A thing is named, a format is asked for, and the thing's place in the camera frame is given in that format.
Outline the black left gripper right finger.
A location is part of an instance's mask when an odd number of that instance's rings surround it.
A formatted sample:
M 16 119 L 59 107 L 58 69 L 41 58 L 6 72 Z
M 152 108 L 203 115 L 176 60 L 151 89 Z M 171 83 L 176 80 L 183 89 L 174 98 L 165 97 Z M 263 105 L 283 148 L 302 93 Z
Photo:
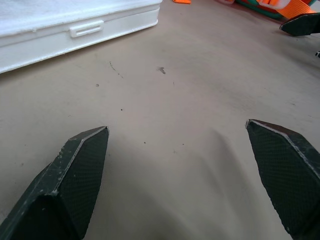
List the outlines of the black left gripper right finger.
M 293 240 L 320 240 L 320 152 L 300 133 L 249 119 L 261 182 Z

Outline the orange and green items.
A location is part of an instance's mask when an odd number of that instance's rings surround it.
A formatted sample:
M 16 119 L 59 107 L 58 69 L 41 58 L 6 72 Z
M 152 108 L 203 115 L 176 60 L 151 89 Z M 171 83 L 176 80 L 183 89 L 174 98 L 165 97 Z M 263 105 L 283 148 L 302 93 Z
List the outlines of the orange and green items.
M 320 15 L 311 8 L 317 0 L 217 0 L 225 5 L 239 3 L 271 19 L 293 19 L 302 15 Z

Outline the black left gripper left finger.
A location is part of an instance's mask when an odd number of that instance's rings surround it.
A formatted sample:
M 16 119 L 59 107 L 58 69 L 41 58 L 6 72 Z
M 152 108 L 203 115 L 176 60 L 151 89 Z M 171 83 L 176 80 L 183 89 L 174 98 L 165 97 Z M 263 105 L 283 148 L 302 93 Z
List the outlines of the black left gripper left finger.
M 0 240 L 83 240 L 100 191 L 107 126 L 71 137 L 0 224 Z

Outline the white plastic storage box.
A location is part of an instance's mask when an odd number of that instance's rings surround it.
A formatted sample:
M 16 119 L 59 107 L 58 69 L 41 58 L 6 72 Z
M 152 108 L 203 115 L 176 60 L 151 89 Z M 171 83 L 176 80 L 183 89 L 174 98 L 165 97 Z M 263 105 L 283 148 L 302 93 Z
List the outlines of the white plastic storage box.
M 155 26 L 163 0 L 0 0 L 0 74 Z

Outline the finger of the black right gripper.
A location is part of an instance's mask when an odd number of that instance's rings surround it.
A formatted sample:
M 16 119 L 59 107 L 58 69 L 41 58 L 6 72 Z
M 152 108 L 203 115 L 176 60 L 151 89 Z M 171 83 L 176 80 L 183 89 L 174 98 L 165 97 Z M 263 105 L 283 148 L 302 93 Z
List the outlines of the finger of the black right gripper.
M 295 16 L 283 23 L 279 29 L 294 37 L 320 34 L 320 12 Z

